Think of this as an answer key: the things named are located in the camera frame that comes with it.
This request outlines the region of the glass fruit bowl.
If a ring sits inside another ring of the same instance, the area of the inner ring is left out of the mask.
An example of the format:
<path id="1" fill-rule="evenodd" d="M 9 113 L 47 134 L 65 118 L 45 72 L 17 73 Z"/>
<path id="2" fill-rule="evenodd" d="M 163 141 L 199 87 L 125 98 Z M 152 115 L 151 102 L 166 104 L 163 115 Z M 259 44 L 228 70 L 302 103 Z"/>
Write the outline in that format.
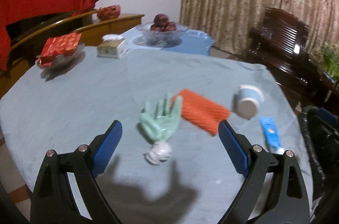
<path id="1" fill-rule="evenodd" d="M 136 29 L 141 36 L 135 38 L 132 43 L 146 48 L 172 48 L 182 43 L 181 35 L 188 30 L 186 26 L 176 24 L 174 31 L 151 30 L 152 23 L 137 25 Z"/>

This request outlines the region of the blue wrapper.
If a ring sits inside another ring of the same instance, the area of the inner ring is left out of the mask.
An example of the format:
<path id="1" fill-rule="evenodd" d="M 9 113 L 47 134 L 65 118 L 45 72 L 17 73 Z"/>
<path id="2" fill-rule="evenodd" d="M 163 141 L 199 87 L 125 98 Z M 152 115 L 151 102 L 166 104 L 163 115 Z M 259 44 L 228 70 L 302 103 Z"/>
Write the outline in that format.
<path id="1" fill-rule="evenodd" d="M 285 149 L 280 143 L 278 129 L 271 117 L 259 118 L 261 128 L 263 130 L 266 143 L 270 152 L 275 154 L 284 154 Z"/>

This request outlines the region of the wooden sideboard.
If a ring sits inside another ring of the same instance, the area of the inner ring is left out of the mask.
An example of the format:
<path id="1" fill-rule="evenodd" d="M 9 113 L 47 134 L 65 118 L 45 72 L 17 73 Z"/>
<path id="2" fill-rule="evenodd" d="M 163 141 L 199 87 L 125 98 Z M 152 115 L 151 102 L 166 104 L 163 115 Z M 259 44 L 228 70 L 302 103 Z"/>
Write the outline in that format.
<path id="1" fill-rule="evenodd" d="M 122 34 L 142 23 L 143 14 L 122 13 L 106 21 L 93 20 L 98 11 L 71 16 L 65 13 L 51 18 L 21 34 L 10 42 L 10 54 L 6 71 L 1 71 L 1 96 L 20 79 L 41 54 L 47 38 L 71 32 L 81 34 L 80 42 L 86 46 L 97 46 L 102 36 L 110 33 Z"/>

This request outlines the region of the dark red fruit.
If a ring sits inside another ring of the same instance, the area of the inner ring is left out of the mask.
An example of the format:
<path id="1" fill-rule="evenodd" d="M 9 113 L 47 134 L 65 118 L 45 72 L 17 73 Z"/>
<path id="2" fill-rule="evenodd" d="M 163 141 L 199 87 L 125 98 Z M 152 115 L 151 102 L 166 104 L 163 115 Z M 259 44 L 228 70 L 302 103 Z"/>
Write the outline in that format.
<path id="1" fill-rule="evenodd" d="M 157 14 L 150 26 L 150 30 L 156 32 L 170 32 L 176 30 L 176 23 L 170 21 L 166 14 Z"/>

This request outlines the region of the green potted plant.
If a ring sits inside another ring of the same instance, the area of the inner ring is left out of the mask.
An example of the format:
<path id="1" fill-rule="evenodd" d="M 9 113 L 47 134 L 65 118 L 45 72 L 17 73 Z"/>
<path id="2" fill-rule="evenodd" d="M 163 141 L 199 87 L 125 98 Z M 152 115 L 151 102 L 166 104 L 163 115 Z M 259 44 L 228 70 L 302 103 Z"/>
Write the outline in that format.
<path id="1" fill-rule="evenodd" d="M 325 71 L 333 79 L 338 78 L 338 44 L 324 43 L 320 47 L 320 53 Z"/>

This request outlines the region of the blue white paper cup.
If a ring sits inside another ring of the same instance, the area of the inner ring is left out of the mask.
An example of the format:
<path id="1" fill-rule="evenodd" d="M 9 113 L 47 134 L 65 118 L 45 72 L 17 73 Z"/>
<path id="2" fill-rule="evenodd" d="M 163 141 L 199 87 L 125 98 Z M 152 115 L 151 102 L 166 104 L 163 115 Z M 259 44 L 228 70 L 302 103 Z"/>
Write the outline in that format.
<path id="1" fill-rule="evenodd" d="M 257 115 L 264 102 L 263 92 L 254 85 L 240 85 L 233 96 L 233 111 L 246 120 Z"/>

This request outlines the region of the red basket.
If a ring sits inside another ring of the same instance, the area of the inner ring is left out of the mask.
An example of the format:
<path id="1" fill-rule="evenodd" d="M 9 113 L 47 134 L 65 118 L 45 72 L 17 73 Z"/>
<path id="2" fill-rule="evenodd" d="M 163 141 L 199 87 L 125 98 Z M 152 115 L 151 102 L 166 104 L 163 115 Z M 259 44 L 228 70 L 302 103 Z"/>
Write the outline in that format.
<path id="1" fill-rule="evenodd" d="M 97 12 L 97 18 L 99 18 L 101 21 L 112 20 L 118 18 L 120 14 L 120 5 L 112 5 L 109 7 L 100 8 Z"/>

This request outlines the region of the blue side table cover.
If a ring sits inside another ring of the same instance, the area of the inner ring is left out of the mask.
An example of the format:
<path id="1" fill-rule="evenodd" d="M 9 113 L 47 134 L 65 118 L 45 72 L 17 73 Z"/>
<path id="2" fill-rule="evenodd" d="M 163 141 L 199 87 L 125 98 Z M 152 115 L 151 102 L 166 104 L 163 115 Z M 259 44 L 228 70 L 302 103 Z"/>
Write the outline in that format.
<path id="1" fill-rule="evenodd" d="M 137 45 L 134 40 L 142 38 L 142 34 L 136 27 L 124 32 L 122 36 L 127 40 L 128 48 L 130 50 L 163 50 L 180 52 L 183 54 L 209 56 L 210 49 L 214 44 L 213 38 L 211 38 L 207 33 L 194 29 L 188 29 L 184 32 L 180 39 L 176 42 L 178 45 L 169 48 L 152 48 Z"/>

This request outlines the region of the clear glass plate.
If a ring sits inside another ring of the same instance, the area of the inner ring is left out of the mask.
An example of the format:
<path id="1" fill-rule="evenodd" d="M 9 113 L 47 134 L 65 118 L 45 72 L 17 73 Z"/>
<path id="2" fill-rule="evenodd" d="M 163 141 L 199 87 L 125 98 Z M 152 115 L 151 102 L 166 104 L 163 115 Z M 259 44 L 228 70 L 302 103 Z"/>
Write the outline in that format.
<path id="1" fill-rule="evenodd" d="M 81 43 L 70 56 L 57 55 L 56 59 L 43 66 L 40 59 L 36 60 L 36 64 L 46 74 L 64 71 L 75 67 L 85 58 L 85 44 Z"/>

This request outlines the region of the orange foam net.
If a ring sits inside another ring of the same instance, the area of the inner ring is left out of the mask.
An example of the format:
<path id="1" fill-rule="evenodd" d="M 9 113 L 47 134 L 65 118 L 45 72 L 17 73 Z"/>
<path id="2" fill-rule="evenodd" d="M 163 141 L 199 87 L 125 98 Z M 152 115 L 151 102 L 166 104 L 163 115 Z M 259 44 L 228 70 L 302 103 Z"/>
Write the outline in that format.
<path id="1" fill-rule="evenodd" d="M 208 132 L 212 136 L 218 134 L 219 123 L 223 120 L 227 120 L 231 115 L 231 111 L 225 106 L 207 99 L 189 89 L 183 89 L 172 97 L 171 105 L 174 104 L 174 101 L 178 96 L 182 97 L 182 118 Z"/>

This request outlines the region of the light blue tablecloth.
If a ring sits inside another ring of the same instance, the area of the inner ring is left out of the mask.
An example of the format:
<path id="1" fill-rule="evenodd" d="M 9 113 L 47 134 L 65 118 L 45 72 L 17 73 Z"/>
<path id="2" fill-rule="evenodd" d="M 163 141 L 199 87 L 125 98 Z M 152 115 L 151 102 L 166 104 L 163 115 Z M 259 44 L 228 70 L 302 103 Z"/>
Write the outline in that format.
<path id="1" fill-rule="evenodd" d="M 307 188 L 313 179 L 298 120 L 271 73 L 248 64 L 203 55 L 155 50 L 129 51 L 120 59 L 99 58 L 86 47 L 84 59 L 50 80 L 33 66 L 1 98 L 1 131 L 25 183 L 33 188 L 45 153 L 73 152 L 122 124 L 122 138 L 97 182 L 123 223 L 217 223 L 240 189 L 218 137 L 181 120 L 170 139 L 171 159 L 152 166 L 139 131 L 146 102 L 192 90 L 231 109 L 241 85 L 264 94 L 259 116 L 271 117 L 282 146 L 298 159 Z"/>

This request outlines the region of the dark wooden chair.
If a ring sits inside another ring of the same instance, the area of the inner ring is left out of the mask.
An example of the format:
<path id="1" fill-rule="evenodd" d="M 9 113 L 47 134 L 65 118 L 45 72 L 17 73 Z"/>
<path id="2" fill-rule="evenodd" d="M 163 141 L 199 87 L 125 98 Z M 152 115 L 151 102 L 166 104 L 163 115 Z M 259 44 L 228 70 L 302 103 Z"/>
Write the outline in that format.
<path id="1" fill-rule="evenodd" d="M 319 79 L 318 63 L 306 52 L 308 32 L 293 14 L 267 7 L 261 25 L 249 31 L 249 47 L 230 58 L 265 65 L 294 109 L 307 87 Z"/>

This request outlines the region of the red snack packet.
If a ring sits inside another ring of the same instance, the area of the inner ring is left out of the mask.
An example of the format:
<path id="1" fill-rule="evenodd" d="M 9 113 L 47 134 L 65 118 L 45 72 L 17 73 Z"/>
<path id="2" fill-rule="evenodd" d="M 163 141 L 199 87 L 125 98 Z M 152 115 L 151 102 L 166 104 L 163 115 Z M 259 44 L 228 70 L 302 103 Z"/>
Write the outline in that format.
<path id="1" fill-rule="evenodd" d="M 57 56 L 72 56 L 79 44 L 81 33 L 72 32 L 63 36 L 48 38 L 37 63 L 42 67 L 49 67 Z"/>

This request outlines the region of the tissue box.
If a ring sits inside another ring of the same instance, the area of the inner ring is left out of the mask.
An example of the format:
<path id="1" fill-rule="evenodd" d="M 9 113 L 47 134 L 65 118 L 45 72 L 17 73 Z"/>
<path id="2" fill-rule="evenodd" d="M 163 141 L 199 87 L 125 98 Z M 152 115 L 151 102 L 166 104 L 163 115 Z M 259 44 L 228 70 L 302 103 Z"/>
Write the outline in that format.
<path id="1" fill-rule="evenodd" d="M 97 56 L 103 58 L 119 59 L 128 51 L 128 41 L 117 34 L 107 34 L 97 46 Z"/>

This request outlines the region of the green rubber glove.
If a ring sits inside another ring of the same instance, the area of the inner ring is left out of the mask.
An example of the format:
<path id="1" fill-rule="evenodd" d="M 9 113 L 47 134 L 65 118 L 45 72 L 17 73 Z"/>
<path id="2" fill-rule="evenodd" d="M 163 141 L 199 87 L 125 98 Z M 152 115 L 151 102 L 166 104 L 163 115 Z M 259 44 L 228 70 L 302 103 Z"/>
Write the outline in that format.
<path id="1" fill-rule="evenodd" d="M 152 107 L 146 101 L 139 115 L 139 126 L 144 137 L 150 143 L 168 141 L 177 131 L 182 116 L 183 97 L 173 97 L 168 93 Z"/>

